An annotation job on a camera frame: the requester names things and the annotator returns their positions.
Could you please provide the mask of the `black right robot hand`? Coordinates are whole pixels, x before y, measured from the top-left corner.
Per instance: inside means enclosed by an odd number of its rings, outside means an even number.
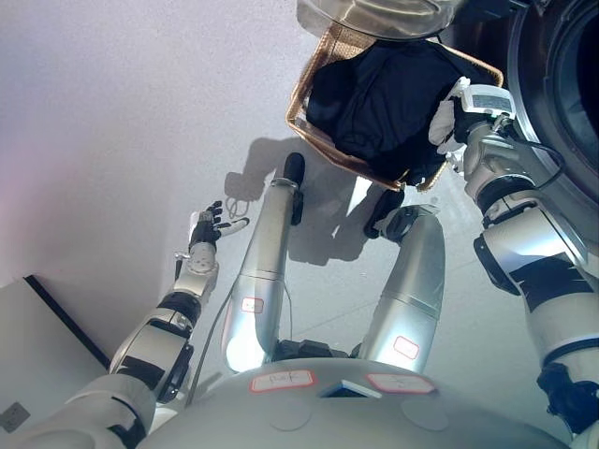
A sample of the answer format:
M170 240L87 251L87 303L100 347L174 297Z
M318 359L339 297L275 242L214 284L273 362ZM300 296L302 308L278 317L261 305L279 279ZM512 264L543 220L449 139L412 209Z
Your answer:
M472 129L487 121L482 113L464 111L460 103L454 104L453 138L460 144L466 144Z

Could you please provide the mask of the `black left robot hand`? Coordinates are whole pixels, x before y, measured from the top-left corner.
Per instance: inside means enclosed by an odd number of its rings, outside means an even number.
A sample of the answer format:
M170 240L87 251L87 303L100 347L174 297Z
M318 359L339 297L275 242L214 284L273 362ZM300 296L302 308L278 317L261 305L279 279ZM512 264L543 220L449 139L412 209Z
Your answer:
M247 217L241 217L231 222L223 222L222 213L223 202L217 200L207 209L192 214L189 249L192 249L198 243L210 243L215 247L219 239L235 234L250 224Z

